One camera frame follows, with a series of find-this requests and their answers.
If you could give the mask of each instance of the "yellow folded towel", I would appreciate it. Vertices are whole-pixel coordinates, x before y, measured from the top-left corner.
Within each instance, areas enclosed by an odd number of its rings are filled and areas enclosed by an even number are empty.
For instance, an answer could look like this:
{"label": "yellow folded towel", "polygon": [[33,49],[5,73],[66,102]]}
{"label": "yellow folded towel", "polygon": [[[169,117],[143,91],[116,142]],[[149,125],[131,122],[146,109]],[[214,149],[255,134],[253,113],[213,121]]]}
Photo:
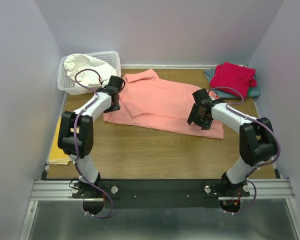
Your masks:
{"label": "yellow folded towel", "polygon": [[54,132],[54,137],[52,141],[51,151],[48,158],[48,164],[52,165],[68,165],[71,159],[64,151],[58,148],[58,136],[60,129],[61,117],[59,117],[56,129]]}

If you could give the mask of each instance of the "pink polo shirt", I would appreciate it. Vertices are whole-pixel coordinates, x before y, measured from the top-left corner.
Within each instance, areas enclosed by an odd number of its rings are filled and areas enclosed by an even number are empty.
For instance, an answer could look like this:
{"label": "pink polo shirt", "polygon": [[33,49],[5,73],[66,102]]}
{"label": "pink polo shirt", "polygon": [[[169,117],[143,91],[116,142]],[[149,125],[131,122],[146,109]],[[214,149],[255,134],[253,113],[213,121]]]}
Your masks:
{"label": "pink polo shirt", "polygon": [[[223,139],[220,121],[214,120],[209,130],[187,119],[193,104],[192,94],[198,86],[160,79],[153,69],[126,74],[126,86],[120,93],[121,109],[103,114],[105,122],[157,129],[172,133]],[[218,98],[212,91],[211,97]]]}

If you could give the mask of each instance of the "white cloth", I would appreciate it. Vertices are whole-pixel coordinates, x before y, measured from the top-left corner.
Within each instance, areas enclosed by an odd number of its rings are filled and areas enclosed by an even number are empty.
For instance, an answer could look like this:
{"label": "white cloth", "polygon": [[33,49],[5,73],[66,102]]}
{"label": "white cloth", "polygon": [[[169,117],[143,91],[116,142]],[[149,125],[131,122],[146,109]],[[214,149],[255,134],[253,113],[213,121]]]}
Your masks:
{"label": "white cloth", "polygon": [[[117,76],[117,70],[109,63],[85,54],[71,54],[65,59],[63,65],[64,69],[67,70],[68,77],[72,80],[75,80],[76,73],[83,69],[97,71],[101,76],[102,85],[108,82],[111,75]],[[93,71],[84,71],[76,79],[84,86],[100,84],[98,75]]]}

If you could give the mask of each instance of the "metal floor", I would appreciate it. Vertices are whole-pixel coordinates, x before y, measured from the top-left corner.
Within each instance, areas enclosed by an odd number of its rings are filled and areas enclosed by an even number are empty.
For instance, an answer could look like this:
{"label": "metal floor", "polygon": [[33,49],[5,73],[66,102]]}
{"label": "metal floor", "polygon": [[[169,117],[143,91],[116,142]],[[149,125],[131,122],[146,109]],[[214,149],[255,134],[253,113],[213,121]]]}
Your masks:
{"label": "metal floor", "polygon": [[297,240],[285,199],[258,199],[242,215],[211,208],[118,209],[85,216],[80,201],[40,201],[31,240]]}

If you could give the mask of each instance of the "blue folded shirt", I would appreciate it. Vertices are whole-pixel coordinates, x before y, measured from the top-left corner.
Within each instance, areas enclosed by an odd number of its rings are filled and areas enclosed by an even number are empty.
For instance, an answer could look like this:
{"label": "blue folded shirt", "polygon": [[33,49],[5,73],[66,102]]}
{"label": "blue folded shirt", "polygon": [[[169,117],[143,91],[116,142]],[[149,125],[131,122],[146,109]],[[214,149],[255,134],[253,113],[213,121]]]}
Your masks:
{"label": "blue folded shirt", "polygon": [[[208,80],[208,82],[210,84],[212,78],[216,74],[216,68],[205,69],[203,72],[204,72],[206,79]],[[239,98],[238,96],[232,95],[225,91],[220,91],[218,89],[213,90],[213,92],[215,94],[217,94],[219,96],[219,98],[221,98],[221,99],[238,99]],[[261,94],[261,91],[260,91],[260,88],[258,87],[258,85],[256,87],[250,87],[247,98],[258,97],[258,96],[260,96],[260,94]]]}

